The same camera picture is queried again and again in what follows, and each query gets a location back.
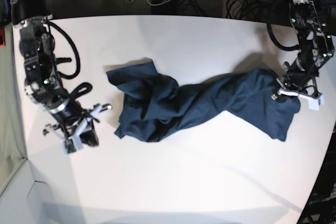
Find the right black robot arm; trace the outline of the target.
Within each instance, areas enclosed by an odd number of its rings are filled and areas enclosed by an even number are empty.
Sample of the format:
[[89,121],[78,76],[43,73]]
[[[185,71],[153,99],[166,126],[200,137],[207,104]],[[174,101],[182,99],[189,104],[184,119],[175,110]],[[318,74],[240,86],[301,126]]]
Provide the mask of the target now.
[[[79,52],[69,35],[51,21],[52,14],[47,9],[46,0],[10,0],[12,24],[19,29],[19,52],[24,59],[26,95],[45,109],[56,124],[47,124],[43,135],[57,134],[66,153],[73,153],[84,145],[96,147],[99,140],[94,123],[96,116],[112,108],[110,104],[96,104],[92,109],[84,109],[77,99],[92,91],[92,85],[83,82],[72,92],[68,92],[62,81],[72,80],[80,73]],[[66,39],[76,61],[73,74],[64,74],[57,67],[71,62],[71,58],[57,58],[54,54],[54,28]]]

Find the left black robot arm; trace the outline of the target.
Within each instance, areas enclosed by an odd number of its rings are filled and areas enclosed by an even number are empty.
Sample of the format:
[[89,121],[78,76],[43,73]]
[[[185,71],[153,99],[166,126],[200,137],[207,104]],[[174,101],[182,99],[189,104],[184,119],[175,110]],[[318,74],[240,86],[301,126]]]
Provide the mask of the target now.
[[[271,11],[284,0],[273,3]],[[267,30],[272,42],[283,51],[298,51],[293,63],[285,62],[285,73],[277,78],[278,88],[272,98],[282,102],[289,97],[300,97],[318,101],[322,94],[318,91],[316,78],[322,68],[335,53],[331,36],[327,33],[326,23],[316,7],[314,0],[286,0],[289,4],[289,20],[297,32],[298,44],[283,46],[274,35],[272,26]]]

